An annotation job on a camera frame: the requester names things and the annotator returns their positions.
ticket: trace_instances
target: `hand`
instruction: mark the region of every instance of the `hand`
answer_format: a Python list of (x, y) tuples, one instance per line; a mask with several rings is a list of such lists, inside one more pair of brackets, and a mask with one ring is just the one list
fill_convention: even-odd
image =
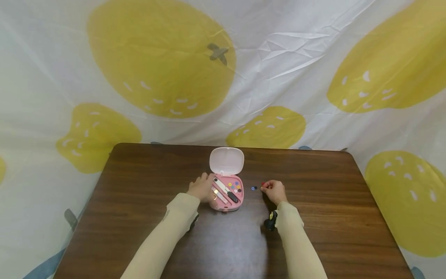
[(212, 179), (215, 174), (207, 175), (203, 172), (201, 177), (197, 177), (195, 182), (189, 183), (189, 190), (186, 194), (196, 197), (202, 203), (214, 201), (214, 193), (211, 191)]
[(279, 205), (282, 201), (288, 202), (285, 194), (285, 186), (283, 186), (280, 181), (270, 180), (265, 182), (262, 187), (260, 187), (260, 190), (265, 193), (269, 200), (275, 205)]

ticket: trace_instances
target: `left hand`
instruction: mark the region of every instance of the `left hand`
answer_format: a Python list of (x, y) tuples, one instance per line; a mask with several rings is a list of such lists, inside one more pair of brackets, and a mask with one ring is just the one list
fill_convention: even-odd
[(206, 172), (203, 172), (201, 177), (197, 177), (195, 182), (189, 183), (189, 190), (186, 194), (196, 197), (202, 203), (214, 202), (214, 193), (211, 191), (212, 179), (214, 177), (215, 174), (207, 175)]

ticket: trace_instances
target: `yellow fruit print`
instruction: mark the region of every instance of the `yellow fruit print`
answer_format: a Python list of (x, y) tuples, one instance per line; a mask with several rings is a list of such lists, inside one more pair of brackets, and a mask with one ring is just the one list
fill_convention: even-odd
[(111, 0), (90, 15), (93, 56), (108, 82), (147, 113), (169, 118), (211, 112), (235, 73), (229, 35), (179, 0)]
[(446, 253), (446, 179), (437, 168), (386, 151), (368, 162), (365, 179), (398, 245), (422, 257)]
[(367, 34), (336, 72), (328, 100), (345, 112), (407, 108), (446, 87), (446, 1), (415, 0)]
[(228, 146), (288, 149), (305, 132), (305, 118), (288, 108), (269, 107), (226, 138)]
[(6, 173), (6, 163), (4, 160), (0, 157), (0, 184), (3, 181), (4, 174)]
[(56, 148), (82, 173), (102, 171), (113, 147), (120, 142), (140, 142), (141, 132), (122, 114), (100, 104), (84, 103), (73, 109), (68, 134)]

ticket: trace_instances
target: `pink case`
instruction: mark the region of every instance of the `pink case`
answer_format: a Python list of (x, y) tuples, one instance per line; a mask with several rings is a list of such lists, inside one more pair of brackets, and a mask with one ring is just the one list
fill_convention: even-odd
[(213, 182), (212, 187), (217, 189), (227, 201), (225, 204), (216, 195), (217, 207), (214, 208), (215, 210), (223, 212), (235, 211), (242, 205), (244, 197), (243, 183), (240, 177), (236, 176), (236, 174), (242, 171), (244, 161), (245, 155), (238, 148), (219, 147), (212, 150), (211, 156), (209, 157), (211, 171), (216, 174), (216, 178), (219, 179), (239, 200), (238, 203), (232, 201), (226, 192), (218, 186), (218, 183)]

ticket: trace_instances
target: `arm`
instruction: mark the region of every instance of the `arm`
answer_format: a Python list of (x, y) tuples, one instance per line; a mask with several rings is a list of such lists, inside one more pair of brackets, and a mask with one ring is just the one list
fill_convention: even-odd
[(277, 207), (276, 227), (285, 250), (290, 279), (327, 279), (324, 267), (306, 235), (301, 216), (288, 203), (285, 187), (280, 181), (270, 180), (261, 188)]
[(178, 241), (189, 230), (195, 220), (200, 201), (212, 197), (213, 175), (203, 173), (189, 191), (178, 194), (168, 205), (163, 220), (139, 247), (121, 279), (158, 279)]

